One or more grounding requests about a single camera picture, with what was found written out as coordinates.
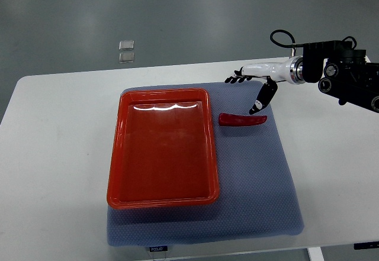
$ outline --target red tray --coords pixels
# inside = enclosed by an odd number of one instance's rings
[[[120,98],[108,204],[115,209],[210,204],[219,197],[208,92],[130,91]]]

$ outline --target gray floor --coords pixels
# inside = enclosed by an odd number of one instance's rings
[[[0,120],[23,76],[288,56],[269,40],[279,28],[298,43],[352,35],[379,62],[378,23],[379,0],[0,0]],[[135,41],[136,60],[119,64],[126,39]],[[327,261],[379,258],[352,245],[323,250]],[[307,257],[294,250],[222,259]]]

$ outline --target gray foam pad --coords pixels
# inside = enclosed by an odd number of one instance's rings
[[[220,196],[210,205],[114,210],[108,207],[111,246],[161,246],[254,237],[296,235],[304,227],[296,191],[274,116],[268,106],[257,115],[267,122],[221,127],[219,113],[248,115],[262,84],[151,86],[204,88],[210,94]]]

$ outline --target mat label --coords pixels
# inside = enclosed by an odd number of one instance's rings
[[[150,247],[150,252],[168,251],[168,246],[154,246]]]

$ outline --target robotic arm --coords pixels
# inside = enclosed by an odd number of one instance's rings
[[[275,41],[273,36],[276,33],[287,34],[293,43],[284,45]],[[275,30],[270,39],[280,47],[292,49],[291,57],[286,62],[246,65],[235,70],[235,75],[225,80],[226,83],[243,82],[252,78],[267,80],[249,110],[250,115],[270,103],[278,89],[277,82],[283,81],[292,84],[318,82],[319,90],[338,98],[340,105],[350,102],[379,112],[379,63],[366,63],[366,50],[356,50],[353,37],[341,41],[295,44],[294,37],[288,31]],[[295,56],[297,47],[303,48],[302,57]]]

